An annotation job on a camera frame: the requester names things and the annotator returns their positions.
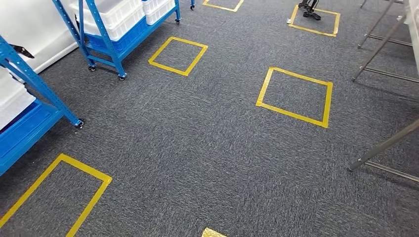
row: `wheel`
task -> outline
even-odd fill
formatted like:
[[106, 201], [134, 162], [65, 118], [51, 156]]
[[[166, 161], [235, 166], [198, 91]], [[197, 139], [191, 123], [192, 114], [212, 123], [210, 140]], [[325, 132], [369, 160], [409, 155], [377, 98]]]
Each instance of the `wheel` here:
[[84, 125], [84, 121], [81, 118], [79, 118], [79, 120], [80, 120], [80, 123], [79, 123], [79, 125], [76, 126], [76, 128], [82, 129], [83, 125]]

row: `yellow tape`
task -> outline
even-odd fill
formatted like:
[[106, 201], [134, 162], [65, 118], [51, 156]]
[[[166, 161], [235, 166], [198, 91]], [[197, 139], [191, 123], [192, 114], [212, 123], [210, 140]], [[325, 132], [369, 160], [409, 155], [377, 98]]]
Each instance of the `yellow tape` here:
[[212, 7], [215, 7], [215, 8], [219, 8], [219, 9], [223, 9], [223, 10], [227, 10], [227, 11], [233, 11], [233, 12], [236, 12], [239, 9], [239, 7], [242, 5], [242, 3], [244, 2], [244, 0], [240, 0], [239, 3], [237, 4], [237, 6], [234, 9], [231, 9], [231, 8], [226, 8], [226, 7], [223, 7], [223, 6], [217, 6], [217, 5], [210, 4], [210, 3], [208, 3], [208, 1], [209, 0], [204, 0], [202, 5], [212, 6]]
[[[176, 69], [176, 68], [172, 68], [172, 67], [169, 67], [169, 66], [166, 66], [166, 65], [163, 65], [163, 64], [160, 64], [160, 63], [157, 63], [157, 62], [155, 62], [154, 60], [157, 58], [157, 56], [159, 56], [159, 54], [163, 51], [163, 49], [164, 48], [166, 48], [168, 45], [169, 45], [169, 43], [172, 41], [172, 40], [177, 40], [177, 41], [180, 41], [180, 42], [184, 42], [184, 43], [188, 43], [188, 44], [192, 44], [192, 45], [195, 45], [195, 46], [198, 46], [198, 47], [201, 47], [202, 49], [201, 49], [201, 51], [198, 53], [198, 55], [195, 57], [195, 59], [192, 61], [192, 63], [191, 63], [191, 65], [189, 65], [189, 67], [185, 70], [185, 71], [182, 71], [182, 70], [179, 70], [179, 69]], [[205, 44], [201, 44], [201, 43], [197, 43], [197, 42], [193, 42], [193, 41], [190, 41], [190, 40], [185, 40], [185, 39], [181, 39], [181, 38], [178, 38], [178, 37], [170, 37], [154, 54], [153, 54], [153, 56], [151, 56], [151, 58], [148, 60], [148, 62], [151, 64], [151, 65], [153, 65], [153, 66], [156, 66], [156, 67], [159, 67], [159, 68], [162, 68], [162, 69], [165, 69], [165, 70], [168, 70], [168, 71], [170, 71], [170, 72], [174, 72], [174, 73], [178, 73], [178, 74], [181, 74], [181, 75], [183, 75], [183, 76], [188, 76], [189, 75], [189, 73], [192, 71], [192, 69], [195, 67], [195, 65], [198, 63], [198, 61], [201, 59], [201, 57], [202, 57], [202, 55], [205, 53], [205, 51], [208, 49], [208, 46], [207, 45], [205, 45]]]
[[75, 168], [78, 168], [95, 178], [98, 178], [103, 181], [100, 188], [96, 191], [93, 198], [90, 200], [89, 204], [86, 206], [86, 208], [83, 210], [81, 215], [78, 217], [74, 225], [71, 227], [71, 229], [68, 231], [67, 235], [68, 237], [74, 236], [74, 234], [77, 232], [77, 230], [82, 225], [83, 221], [86, 219], [86, 217], [89, 215], [91, 210], [93, 209], [94, 205], [97, 203], [97, 201], [100, 199], [102, 194], [105, 192], [106, 187], [111, 183], [112, 178], [86, 164], [81, 163], [78, 160], [75, 160], [69, 156], [66, 156], [64, 154], [60, 154], [52, 163], [48, 166], [48, 168], [40, 175], [40, 177], [33, 183], [33, 185], [30, 186], [30, 188], [18, 199], [18, 201], [6, 212], [6, 214], [0, 219], [0, 228], [10, 219], [10, 217], [20, 208], [20, 206], [28, 199], [28, 197], [38, 188], [38, 186], [45, 180], [45, 178], [57, 167], [57, 165], [64, 161]]
[[295, 20], [295, 17], [297, 15], [297, 13], [298, 13], [298, 5], [296, 5], [294, 7], [294, 11], [293, 11], [293, 13], [291, 15], [291, 23], [289, 23], [288, 25], [290, 27], [293, 27], [293, 28], [296, 28], [296, 29], [299, 29], [299, 30], [308, 31], [308, 32], [312, 32], [312, 33], [316, 33], [316, 34], [320, 34], [320, 35], [324, 35], [324, 36], [336, 37], [337, 31], [339, 30], [340, 13], [332, 12], [332, 11], [326, 11], [326, 10], [321, 10], [321, 9], [315, 9], [315, 10], [316, 11], [319, 11], [319, 12], [324, 12], [324, 13], [335, 15], [335, 26], [334, 26], [334, 29], [333, 29], [333, 33], [326, 33], [326, 32], [316, 31], [316, 30], [313, 30], [313, 29], [309, 29], [309, 28], [305, 28], [305, 27], [302, 27], [302, 26], [296, 26], [296, 25], [294, 25], [294, 20]]
[[224, 236], [217, 231], [213, 231], [210, 228], [205, 228], [204, 232], [202, 233], [202, 237], [227, 237]]
[[[290, 75], [292, 77], [300, 78], [300, 79], [303, 79], [303, 80], [311, 81], [311, 82], [318, 83], [318, 84], [326, 86], [327, 90], [326, 90], [325, 107], [324, 107], [324, 111], [323, 111], [323, 121], [318, 121], [318, 120], [315, 120], [315, 119], [312, 119], [312, 118], [309, 118], [309, 117], [306, 117], [306, 116], [302, 116], [302, 115], [299, 115], [299, 114], [296, 114], [296, 113], [293, 113], [293, 112], [290, 112], [290, 111], [286, 111], [286, 110], [283, 110], [283, 109], [265, 104], [263, 102], [263, 98], [265, 96], [265, 93], [266, 93], [266, 90], [268, 88], [269, 82], [271, 81], [273, 71], [278, 71], [278, 72]], [[309, 122], [309, 123], [327, 128], [329, 126], [329, 113], [330, 113], [330, 106], [331, 106], [331, 102], [332, 102], [332, 87], [333, 87], [332, 82], [317, 80], [317, 79], [314, 79], [314, 78], [310, 78], [310, 77], [307, 77], [307, 76], [304, 76], [304, 75], [293, 73], [293, 72], [290, 72], [290, 71], [287, 71], [287, 70], [284, 70], [284, 69], [281, 69], [281, 68], [277, 68], [277, 67], [269, 67], [268, 73], [266, 74], [266, 77], [265, 77], [265, 81], [263, 82], [263, 85], [262, 85], [262, 89], [260, 90], [259, 96], [257, 98], [256, 106], [264, 107], [266, 109], [269, 109], [269, 110], [272, 110], [272, 111], [275, 111], [275, 112], [278, 112], [278, 113], [281, 113], [281, 114], [285, 114], [287, 116], [290, 116], [290, 117], [293, 117], [293, 118], [296, 118], [296, 119], [299, 119], [299, 120], [302, 120], [302, 121], [305, 121], [305, 122]]]

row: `black robot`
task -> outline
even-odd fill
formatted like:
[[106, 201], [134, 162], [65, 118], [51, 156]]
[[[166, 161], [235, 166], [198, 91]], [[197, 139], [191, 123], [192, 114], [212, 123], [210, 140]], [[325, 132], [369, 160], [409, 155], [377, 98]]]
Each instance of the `black robot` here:
[[317, 7], [319, 3], [318, 0], [313, 0], [313, 3], [310, 6], [311, 0], [303, 0], [302, 3], [298, 4], [298, 7], [303, 7], [307, 11], [303, 14], [304, 17], [313, 17], [314, 19], [320, 21], [322, 19], [321, 16], [314, 13], [314, 9]]

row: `blue shelving unit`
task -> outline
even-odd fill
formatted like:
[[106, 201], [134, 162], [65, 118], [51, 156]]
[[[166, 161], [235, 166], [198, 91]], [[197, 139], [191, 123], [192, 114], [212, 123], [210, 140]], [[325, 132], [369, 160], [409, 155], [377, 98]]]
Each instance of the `blue shelving unit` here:
[[[106, 32], [105, 26], [103, 25], [102, 18], [99, 15], [99, 11], [94, 3], [94, 0], [84, 0], [89, 7], [89, 10], [98, 26], [101, 37], [106, 45], [106, 48], [97, 48], [92, 45], [84, 43], [84, 23], [83, 23], [83, 0], [79, 0], [79, 22], [80, 22], [80, 33], [77, 28], [71, 21], [71, 18], [67, 14], [60, 0], [52, 0], [59, 11], [61, 17], [64, 19], [67, 27], [69, 28], [71, 34], [76, 40], [77, 44], [80, 47], [84, 57], [87, 60], [88, 67], [91, 71], [95, 71], [96, 62], [103, 63], [109, 66], [112, 66], [118, 71], [118, 78], [120, 80], [125, 80], [126, 72], [122, 67], [122, 60], [126, 58], [136, 47], [140, 45], [153, 31], [155, 31], [172, 13], [176, 12], [176, 23], [180, 22], [180, 9], [179, 9], [179, 0], [175, 1], [175, 7], [170, 10], [165, 16], [163, 16], [159, 21], [157, 21], [152, 26], [147, 26], [146, 29], [139, 35], [136, 36], [135, 40], [128, 45], [122, 52], [116, 52], [114, 46], [112, 45], [109, 35]], [[195, 0], [191, 0], [191, 9], [195, 6]], [[96, 51], [105, 55], [108, 55], [111, 58], [111, 61], [93, 56], [92, 51]]]
[[74, 126], [81, 127], [83, 121], [70, 111], [1, 36], [0, 66], [11, 70], [51, 103], [36, 99], [18, 117], [0, 130], [0, 175], [2, 175], [63, 116]]

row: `white plastic bin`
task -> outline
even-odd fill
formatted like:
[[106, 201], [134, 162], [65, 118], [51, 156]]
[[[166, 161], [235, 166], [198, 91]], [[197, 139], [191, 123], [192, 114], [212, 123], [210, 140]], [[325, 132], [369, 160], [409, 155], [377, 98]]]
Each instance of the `white plastic bin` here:
[[153, 25], [160, 18], [166, 15], [170, 10], [176, 6], [174, 0], [166, 0], [161, 6], [155, 9], [152, 13], [146, 14], [147, 25]]
[[[102, 18], [105, 28], [112, 27], [125, 19], [132, 9], [142, 7], [141, 0], [95, 0], [97, 10]], [[75, 0], [70, 4], [70, 8], [74, 11], [77, 19], [79, 16], [79, 1]], [[83, 21], [89, 24], [95, 24], [94, 18], [83, 0]]]
[[167, 0], [142, 0], [145, 14], [151, 14], [157, 8], [167, 3]]
[[0, 130], [34, 101], [35, 97], [23, 84], [15, 81], [6, 69], [0, 68]]
[[[113, 41], [118, 41], [122, 36], [125, 35], [135, 24], [137, 24], [145, 16], [142, 5], [140, 7], [133, 8], [120, 23], [106, 28], [109, 38]], [[91, 35], [100, 35], [99, 28], [96, 24], [84, 23], [84, 32]]]

